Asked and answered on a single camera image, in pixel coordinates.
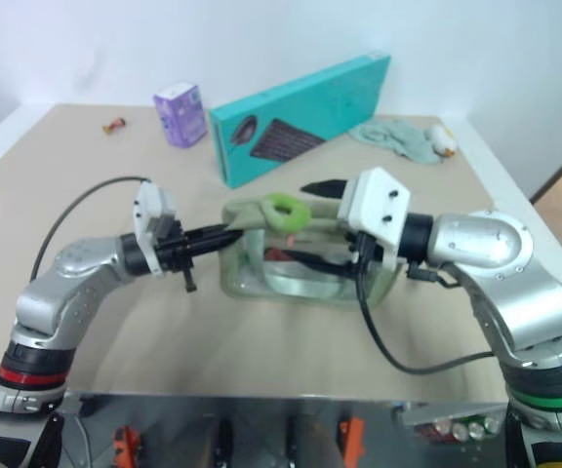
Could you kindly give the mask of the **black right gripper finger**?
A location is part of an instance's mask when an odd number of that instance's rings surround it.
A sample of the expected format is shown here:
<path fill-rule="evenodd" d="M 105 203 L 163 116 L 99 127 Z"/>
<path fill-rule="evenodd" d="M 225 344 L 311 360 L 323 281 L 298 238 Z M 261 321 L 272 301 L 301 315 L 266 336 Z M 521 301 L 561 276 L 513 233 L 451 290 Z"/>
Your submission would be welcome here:
<path fill-rule="evenodd" d="M 342 264 L 327 261 L 321 255 L 301 251 L 283 250 L 283 254 L 303 266 L 324 274 L 334 276 L 354 276 L 355 265 L 351 261 Z"/>
<path fill-rule="evenodd" d="M 346 189 L 345 179 L 328 179 L 310 182 L 301 187 L 301 192 L 317 197 L 340 200 Z"/>

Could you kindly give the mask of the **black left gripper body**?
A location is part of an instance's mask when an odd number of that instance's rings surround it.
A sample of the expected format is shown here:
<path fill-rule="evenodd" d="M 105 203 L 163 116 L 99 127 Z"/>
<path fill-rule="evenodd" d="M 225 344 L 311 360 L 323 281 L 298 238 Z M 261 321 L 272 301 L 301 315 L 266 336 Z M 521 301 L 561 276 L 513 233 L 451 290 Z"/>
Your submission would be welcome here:
<path fill-rule="evenodd" d="M 194 264 L 189 250 L 188 238 L 179 220 L 174 220 L 171 223 L 168 233 L 159 239 L 154 250 L 163 273 L 181 273 L 184 278 L 185 290 L 188 293 L 197 290 L 192 276 Z"/>

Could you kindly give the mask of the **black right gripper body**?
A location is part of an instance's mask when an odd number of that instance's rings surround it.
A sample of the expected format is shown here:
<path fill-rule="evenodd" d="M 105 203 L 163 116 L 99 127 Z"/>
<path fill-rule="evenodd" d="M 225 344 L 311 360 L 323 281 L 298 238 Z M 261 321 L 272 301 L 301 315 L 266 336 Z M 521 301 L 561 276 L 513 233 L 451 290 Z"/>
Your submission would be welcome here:
<path fill-rule="evenodd" d="M 370 269 L 383 270 L 383 247 L 378 245 L 374 236 L 365 232 L 347 231 L 344 239 L 352 254 L 352 259 L 343 266 L 345 274 L 367 273 Z"/>

